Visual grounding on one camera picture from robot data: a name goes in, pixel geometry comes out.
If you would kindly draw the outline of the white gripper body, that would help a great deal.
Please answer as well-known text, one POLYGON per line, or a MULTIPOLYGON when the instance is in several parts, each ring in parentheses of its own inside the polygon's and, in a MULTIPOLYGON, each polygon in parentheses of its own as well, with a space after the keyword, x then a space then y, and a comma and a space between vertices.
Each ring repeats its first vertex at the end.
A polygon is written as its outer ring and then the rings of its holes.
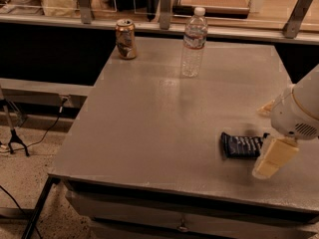
POLYGON ((319 136, 318 116, 302 106, 295 96, 294 85, 286 88, 275 99, 270 121, 273 128, 288 137, 310 140, 319 136))

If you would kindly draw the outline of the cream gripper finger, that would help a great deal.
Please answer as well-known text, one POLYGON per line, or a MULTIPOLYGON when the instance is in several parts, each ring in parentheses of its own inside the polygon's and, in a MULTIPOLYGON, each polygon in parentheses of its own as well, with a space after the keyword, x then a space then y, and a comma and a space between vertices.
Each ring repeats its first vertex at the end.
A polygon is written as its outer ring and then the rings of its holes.
POLYGON ((258 179, 268 179, 298 152, 299 145, 295 138, 269 135, 263 141, 252 175, 258 179))
POLYGON ((258 110, 257 110, 257 113, 261 116, 266 116, 266 117, 269 117, 270 116, 270 113, 271 113, 271 110, 272 110, 272 106, 274 104, 274 101, 270 101, 268 102, 267 104, 263 105, 262 107, 260 107, 258 110))

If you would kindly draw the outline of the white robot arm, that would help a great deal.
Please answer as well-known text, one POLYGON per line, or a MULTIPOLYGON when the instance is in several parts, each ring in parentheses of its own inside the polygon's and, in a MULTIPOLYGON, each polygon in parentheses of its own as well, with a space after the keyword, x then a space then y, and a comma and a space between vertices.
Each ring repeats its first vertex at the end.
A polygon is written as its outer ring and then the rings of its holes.
POLYGON ((299 152, 299 140, 319 136, 319 65, 258 112, 280 133, 263 139, 252 170, 254 177, 268 179, 299 152))

